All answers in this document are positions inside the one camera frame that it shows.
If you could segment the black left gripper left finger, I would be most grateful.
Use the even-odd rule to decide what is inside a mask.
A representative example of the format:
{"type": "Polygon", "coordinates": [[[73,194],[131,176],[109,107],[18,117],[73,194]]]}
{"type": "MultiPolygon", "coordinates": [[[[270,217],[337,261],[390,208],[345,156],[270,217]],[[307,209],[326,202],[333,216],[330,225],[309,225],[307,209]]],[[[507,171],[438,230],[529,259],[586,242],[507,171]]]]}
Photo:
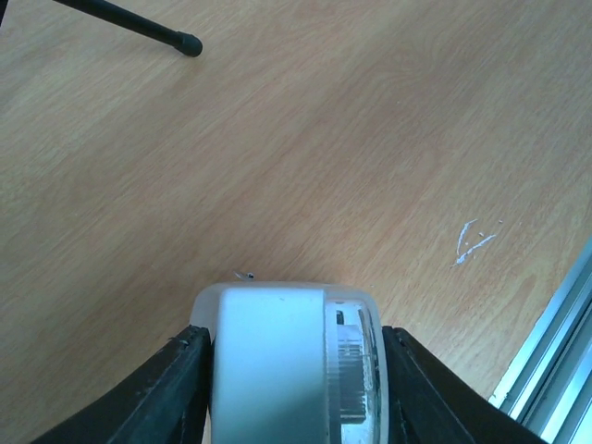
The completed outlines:
{"type": "Polygon", "coordinates": [[[188,326],[144,364],[36,443],[200,443],[211,391],[211,339],[188,326]]]}

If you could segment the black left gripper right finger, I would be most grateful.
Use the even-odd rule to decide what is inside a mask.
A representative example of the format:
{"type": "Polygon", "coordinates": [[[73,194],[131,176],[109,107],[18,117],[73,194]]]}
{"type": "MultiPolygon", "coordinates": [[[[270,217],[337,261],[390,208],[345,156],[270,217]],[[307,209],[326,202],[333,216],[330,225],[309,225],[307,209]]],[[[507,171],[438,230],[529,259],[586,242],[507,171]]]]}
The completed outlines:
{"type": "Polygon", "coordinates": [[[407,330],[382,328],[389,443],[541,443],[482,398],[407,330]]]}

